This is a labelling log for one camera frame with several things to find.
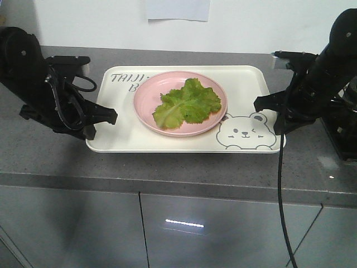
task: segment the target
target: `pink plate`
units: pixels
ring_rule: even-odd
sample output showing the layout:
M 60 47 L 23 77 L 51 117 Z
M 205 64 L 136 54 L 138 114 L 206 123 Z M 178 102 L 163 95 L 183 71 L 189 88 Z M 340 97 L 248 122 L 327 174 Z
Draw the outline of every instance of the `pink plate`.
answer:
M 222 108 L 218 113 L 211 114 L 210 117 L 201 124 L 187 124 L 184 122 L 180 128 L 162 130 L 156 126 L 156 122 L 152 116 L 156 107 L 162 103 L 160 93 L 166 94 L 171 89 L 181 89 L 188 78 L 198 78 L 205 88 L 213 88 L 213 91 L 221 99 Z M 139 119 L 148 128 L 163 135 L 189 137 L 210 130 L 221 121 L 227 110 L 227 97 L 218 83 L 204 75 L 190 71 L 168 71 L 152 76 L 138 87 L 134 96 L 134 109 Z

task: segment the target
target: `cabinet door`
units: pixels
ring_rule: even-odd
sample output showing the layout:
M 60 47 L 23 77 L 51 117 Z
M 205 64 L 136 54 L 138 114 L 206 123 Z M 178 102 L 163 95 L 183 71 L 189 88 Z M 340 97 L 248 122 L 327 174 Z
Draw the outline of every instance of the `cabinet door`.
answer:
M 35 268 L 147 267 L 137 194 L 0 186 L 0 226 Z
M 325 207 L 295 259 L 299 267 L 357 267 L 357 209 Z
M 145 194 L 141 199 L 152 268 L 286 266 L 277 204 Z M 296 248 L 320 207 L 284 208 Z
M 0 267 L 23 268 L 2 241 L 0 241 Z

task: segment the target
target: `white wall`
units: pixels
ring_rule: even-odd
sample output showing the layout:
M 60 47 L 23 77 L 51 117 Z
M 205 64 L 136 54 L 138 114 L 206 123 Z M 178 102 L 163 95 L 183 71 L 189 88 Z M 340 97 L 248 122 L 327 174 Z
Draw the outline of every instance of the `white wall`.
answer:
M 145 0 L 3 0 L 7 25 L 41 45 L 119 49 L 319 53 L 356 0 L 211 0 L 208 22 L 148 21 Z

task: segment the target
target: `plastic tray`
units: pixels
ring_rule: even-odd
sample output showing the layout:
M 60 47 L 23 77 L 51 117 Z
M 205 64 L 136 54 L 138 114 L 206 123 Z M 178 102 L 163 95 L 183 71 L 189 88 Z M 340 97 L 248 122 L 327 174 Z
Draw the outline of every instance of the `plastic tray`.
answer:
M 153 75 L 166 71 L 193 71 L 216 81 L 224 89 L 228 109 L 220 123 L 192 137 L 169 137 L 146 127 L 137 117 L 135 91 Z M 117 66 L 104 74 L 97 103 L 114 108 L 115 125 L 95 125 L 88 147 L 96 152 L 236 152 L 268 154 L 279 151 L 273 133 L 276 112 L 255 112 L 253 102 L 269 90 L 262 72 L 252 66 Z

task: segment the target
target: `lettuce leaf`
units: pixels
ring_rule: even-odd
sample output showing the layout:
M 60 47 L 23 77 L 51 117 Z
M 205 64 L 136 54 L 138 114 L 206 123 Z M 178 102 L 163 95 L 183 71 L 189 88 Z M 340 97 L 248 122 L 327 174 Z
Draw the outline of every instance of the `lettuce leaf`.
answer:
M 162 104 L 152 114 L 159 128 L 178 128 L 184 121 L 202 123 L 221 109 L 221 100 L 212 88 L 204 88 L 198 78 L 185 81 L 181 89 L 161 94 Z

